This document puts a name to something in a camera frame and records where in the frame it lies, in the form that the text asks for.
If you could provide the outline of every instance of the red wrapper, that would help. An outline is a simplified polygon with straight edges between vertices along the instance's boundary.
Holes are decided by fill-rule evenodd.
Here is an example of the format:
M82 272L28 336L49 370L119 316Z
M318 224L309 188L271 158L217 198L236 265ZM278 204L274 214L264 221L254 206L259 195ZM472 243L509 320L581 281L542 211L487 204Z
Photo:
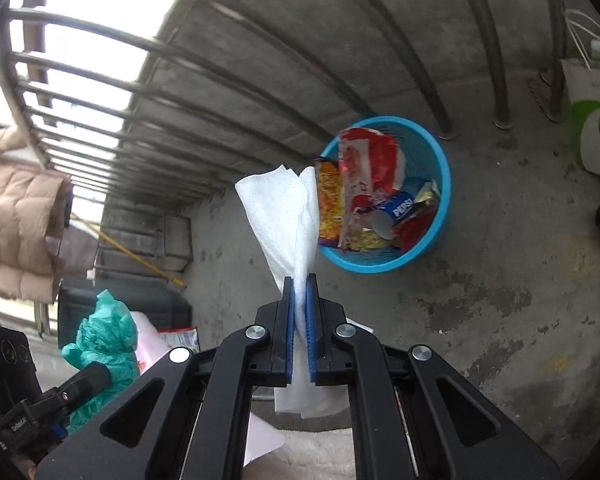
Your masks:
M407 220L396 228L400 239L400 254L411 251L433 224L436 211Z
M369 128L340 133L338 166L344 210L338 246L348 248L352 213L384 202L402 189L404 153L391 135Z

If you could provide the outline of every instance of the snack wrapper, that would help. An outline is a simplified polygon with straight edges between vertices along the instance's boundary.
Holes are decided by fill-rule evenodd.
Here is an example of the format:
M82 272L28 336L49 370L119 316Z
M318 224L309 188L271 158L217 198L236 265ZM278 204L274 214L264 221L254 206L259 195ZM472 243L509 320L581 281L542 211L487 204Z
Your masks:
M369 213L371 228L381 238L391 240L394 237L392 228L411 215L414 204L413 196L406 191L399 191Z
M391 240L385 240L368 223L368 215L353 212L349 222L349 236L346 246L349 251L365 252L372 249L391 247Z
M353 213L368 212L396 194L406 168L395 139L369 128L350 128L340 134L338 165L344 197L338 247L347 249L360 220Z
M320 212L318 244L337 247L342 227L342 200L340 199L342 181L336 163L326 158L319 158L315 163L315 177Z
M416 197L409 216L393 228L394 246L404 254L410 251L431 227L438 212L440 192L434 180L423 184Z

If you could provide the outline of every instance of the hanging jacket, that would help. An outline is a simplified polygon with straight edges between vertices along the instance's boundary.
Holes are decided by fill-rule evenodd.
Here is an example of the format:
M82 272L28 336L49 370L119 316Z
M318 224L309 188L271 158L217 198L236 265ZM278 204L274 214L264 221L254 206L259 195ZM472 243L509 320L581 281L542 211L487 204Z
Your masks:
M62 238L72 186L64 173L1 156L25 145L16 128L0 130L0 296L53 303L62 263L48 247Z

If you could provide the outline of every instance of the metal screw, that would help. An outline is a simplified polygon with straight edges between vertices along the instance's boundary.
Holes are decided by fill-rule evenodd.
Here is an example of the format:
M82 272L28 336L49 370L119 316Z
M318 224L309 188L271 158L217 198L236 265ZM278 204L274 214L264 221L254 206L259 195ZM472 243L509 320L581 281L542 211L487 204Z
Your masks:
M418 345L411 350L411 355L418 361L428 361L431 359L432 352L428 346Z
M336 334L338 334L340 337L353 337L355 333L356 327L350 325L349 323L341 324L336 328Z
M169 352L169 359L173 363L183 363L184 361L189 359L190 355L191 352L181 346L179 348L174 348L173 350L171 350L171 352Z
M247 330L244 331L244 334L249 339L260 339L261 337L264 337L266 333L267 329L260 325L251 325Z

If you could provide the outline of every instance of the blue plastic basket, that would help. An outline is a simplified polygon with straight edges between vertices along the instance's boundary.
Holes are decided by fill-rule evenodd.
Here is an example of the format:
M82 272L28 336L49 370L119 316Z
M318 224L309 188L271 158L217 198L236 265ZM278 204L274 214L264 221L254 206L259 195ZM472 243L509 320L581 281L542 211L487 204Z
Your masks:
M391 134L402 151L407 164L406 176L433 179L440 189L440 206L429 230L410 251L400 254L395 249L374 249L367 252L341 251L320 246L322 254L337 266L361 274L377 274L397 269L425 253L438 238L446 221L451 200L451 172L437 140L422 126L400 117L378 116L355 123ZM322 151L321 156L338 158L338 139L333 139Z

